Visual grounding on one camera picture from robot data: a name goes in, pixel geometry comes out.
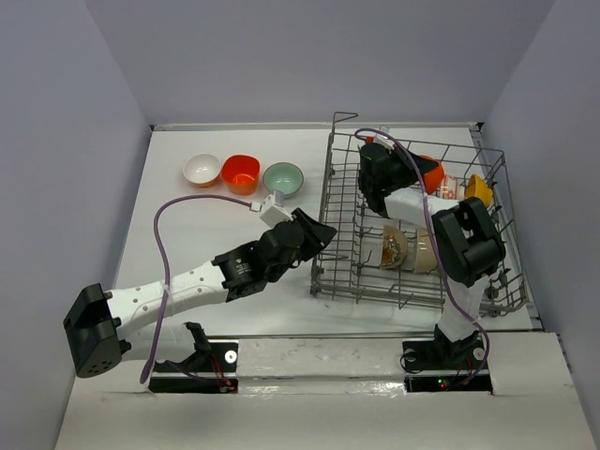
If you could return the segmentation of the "orange round bowl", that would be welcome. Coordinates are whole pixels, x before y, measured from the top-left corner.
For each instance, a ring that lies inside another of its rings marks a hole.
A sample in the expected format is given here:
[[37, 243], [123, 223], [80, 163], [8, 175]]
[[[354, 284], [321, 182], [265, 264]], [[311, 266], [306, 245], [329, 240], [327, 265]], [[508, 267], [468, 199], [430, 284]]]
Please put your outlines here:
[[428, 195], [432, 195], [441, 186], [445, 177], [445, 171], [439, 160], [427, 155], [420, 155], [420, 158], [432, 161], [435, 164], [433, 169], [430, 169], [423, 174], [426, 192]]

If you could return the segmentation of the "grey wire dish rack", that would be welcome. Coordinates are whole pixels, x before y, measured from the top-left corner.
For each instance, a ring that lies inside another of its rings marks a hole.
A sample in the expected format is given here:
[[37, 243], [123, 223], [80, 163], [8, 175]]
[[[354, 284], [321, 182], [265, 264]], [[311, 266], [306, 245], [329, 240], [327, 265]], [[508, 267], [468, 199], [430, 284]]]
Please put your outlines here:
[[[372, 212], [358, 186], [360, 141], [354, 132], [363, 125], [355, 112], [335, 112], [326, 147], [319, 220], [337, 229], [311, 272], [311, 293], [333, 299], [392, 304], [398, 308], [442, 309], [445, 289], [436, 272], [415, 274], [380, 267], [383, 229], [388, 220]], [[504, 317], [525, 308], [531, 294], [517, 248], [517, 230], [501, 188], [507, 182], [504, 154], [481, 143], [425, 138], [398, 125], [392, 134], [410, 151], [441, 162], [445, 172], [466, 187], [475, 176], [492, 190], [488, 211], [505, 243], [506, 256], [484, 289], [483, 317]]]

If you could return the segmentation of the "red white patterned bowl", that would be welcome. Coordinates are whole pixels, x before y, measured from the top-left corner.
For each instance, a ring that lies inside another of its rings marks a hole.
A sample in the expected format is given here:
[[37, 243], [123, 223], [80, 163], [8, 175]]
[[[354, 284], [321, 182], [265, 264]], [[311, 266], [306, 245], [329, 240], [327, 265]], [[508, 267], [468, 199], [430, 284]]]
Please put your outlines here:
[[444, 200], [462, 201], [465, 198], [465, 187], [461, 182], [461, 178], [446, 175], [441, 181], [438, 196]]

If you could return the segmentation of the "beige painted ceramic bowl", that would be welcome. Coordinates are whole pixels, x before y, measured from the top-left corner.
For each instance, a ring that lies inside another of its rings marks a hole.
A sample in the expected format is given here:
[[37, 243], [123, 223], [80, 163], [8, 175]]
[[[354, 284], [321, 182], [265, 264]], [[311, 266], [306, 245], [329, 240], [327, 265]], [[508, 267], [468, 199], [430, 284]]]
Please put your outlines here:
[[408, 255], [408, 238], [400, 229], [384, 225], [382, 229], [382, 252], [380, 268], [391, 270], [399, 268]]

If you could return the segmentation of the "yellow bowl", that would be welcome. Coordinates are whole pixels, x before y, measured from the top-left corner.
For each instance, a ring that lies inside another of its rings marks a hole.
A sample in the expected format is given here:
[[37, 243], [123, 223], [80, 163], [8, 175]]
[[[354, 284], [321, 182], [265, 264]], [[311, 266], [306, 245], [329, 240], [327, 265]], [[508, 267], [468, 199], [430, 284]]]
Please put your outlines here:
[[493, 202], [493, 190], [488, 184], [477, 174], [473, 174], [465, 187], [465, 199], [479, 199], [486, 208], [489, 208]]

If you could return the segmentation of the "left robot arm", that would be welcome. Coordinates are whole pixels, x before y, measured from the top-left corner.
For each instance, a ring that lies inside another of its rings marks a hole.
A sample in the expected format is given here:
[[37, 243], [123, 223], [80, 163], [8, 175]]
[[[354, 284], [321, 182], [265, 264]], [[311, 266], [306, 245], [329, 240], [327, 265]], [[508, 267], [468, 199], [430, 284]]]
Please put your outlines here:
[[166, 318], [260, 293], [288, 270], [318, 256], [336, 234], [335, 228], [297, 208], [259, 239], [186, 273], [128, 289], [86, 286], [63, 320], [77, 377], [96, 377], [131, 357], [139, 347], [135, 336], [148, 325], [156, 328], [148, 350], [156, 361], [159, 329]]

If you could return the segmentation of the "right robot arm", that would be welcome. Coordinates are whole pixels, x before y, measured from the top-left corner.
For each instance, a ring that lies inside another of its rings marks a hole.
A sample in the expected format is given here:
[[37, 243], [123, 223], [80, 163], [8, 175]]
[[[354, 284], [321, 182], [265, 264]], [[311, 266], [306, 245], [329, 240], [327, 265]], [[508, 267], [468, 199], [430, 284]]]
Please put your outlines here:
[[421, 246], [433, 254], [446, 292], [442, 316], [431, 340], [403, 345], [402, 360], [409, 373], [481, 368], [475, 351], [486, 351], [478, 313], [489, 279], [506, 256], [505, 244], [488, 212], [476, 196], [438, 197], [446, 181], [443, 165], [428, 156], [376, 137], [359, 149], [358, 187], [368, 208], [388, 220], [413, 225], [420, 235], [414, 245], [386, 232], [383, 262], [401, 266]]

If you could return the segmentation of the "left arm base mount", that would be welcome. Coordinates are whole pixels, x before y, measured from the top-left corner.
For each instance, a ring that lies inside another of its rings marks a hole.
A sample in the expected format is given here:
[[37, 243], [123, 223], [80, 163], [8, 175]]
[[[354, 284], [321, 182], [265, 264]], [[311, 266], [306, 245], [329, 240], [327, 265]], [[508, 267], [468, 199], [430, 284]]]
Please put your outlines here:
[[239, 342], [209, 338], [202, 326], [186, 322], [193, 352], [184, 359], [157, 362], [148, 389], [155, 394], [236, 394]]

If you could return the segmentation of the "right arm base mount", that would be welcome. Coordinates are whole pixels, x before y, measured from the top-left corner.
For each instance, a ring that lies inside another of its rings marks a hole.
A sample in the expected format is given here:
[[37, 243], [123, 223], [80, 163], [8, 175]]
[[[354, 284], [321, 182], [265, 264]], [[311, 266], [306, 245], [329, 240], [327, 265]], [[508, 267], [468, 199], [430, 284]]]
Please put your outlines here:
[[405, 373], [406, 390], [409, 393], [491, 393], [488, 364], [483, 363], [485, 352], [477, 331], [451, 342], [435, 328], [431, 339], [404, 341], [399, 363]]

